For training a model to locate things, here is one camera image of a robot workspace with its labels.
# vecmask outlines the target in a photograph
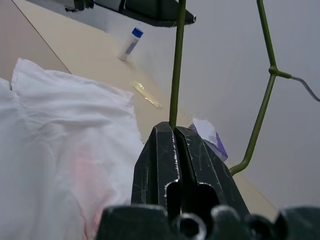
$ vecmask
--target black metal tool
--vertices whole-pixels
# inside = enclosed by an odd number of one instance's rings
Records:
[[[225,164],[193,130],[156,125],[134,168],[131,206],[104,210],[96,240],[319,240],[320,209],[251,215]]]

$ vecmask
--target white cloth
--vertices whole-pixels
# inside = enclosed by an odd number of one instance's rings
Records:
[[[133,93],[19,59],[0,79],[0,239],[83,240],[130,202]]]

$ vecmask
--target beige table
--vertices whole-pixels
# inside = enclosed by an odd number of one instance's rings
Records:
[[[30,2],[14,2],[28,20],[11,0],[0,0],[0,78],[9,80],[17,59],[24,58],[44,69],[69,71],[132,92],[130,83],[136,80],[164,105],[157,110],[135,92],[134,106],[143,139],[148,138],[154,125],[169,119],[169,97],[134,61],[126,63],[116,58],[119,46],[112,36]],[[190,123],[190,116],[180,112],[178,124]],[[234,180],[250,212],[275,217],[275,208],[240,173]]]
[[[0,78],[10,81],[18,58],[29,59],[44,69],[68,73],[11,0],[0,0]]]

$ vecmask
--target gray wire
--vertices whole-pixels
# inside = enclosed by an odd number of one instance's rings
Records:
[[[308,86],[308,84],[303,79],[296,77],[296,76],[292,76],[291,79],[302,83],[302,85],[305,87],[305,89],[308,91],[308,93],[311,95],[311,97],[313,97],[314,100],[320,102],[320,98],[316,96],[316,94],[311,90],[311,88]]]

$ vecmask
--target white bottle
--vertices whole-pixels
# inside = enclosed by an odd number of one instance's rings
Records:
[[[118,59],[125,61],[127,60],[128,55],[132,52],[132,50],[137,45],[139,39],[141,38],[142,34],[144,34],[139,28],[135,27],[130,34],[129,39],[126,41],[122,49],[118,54]]]

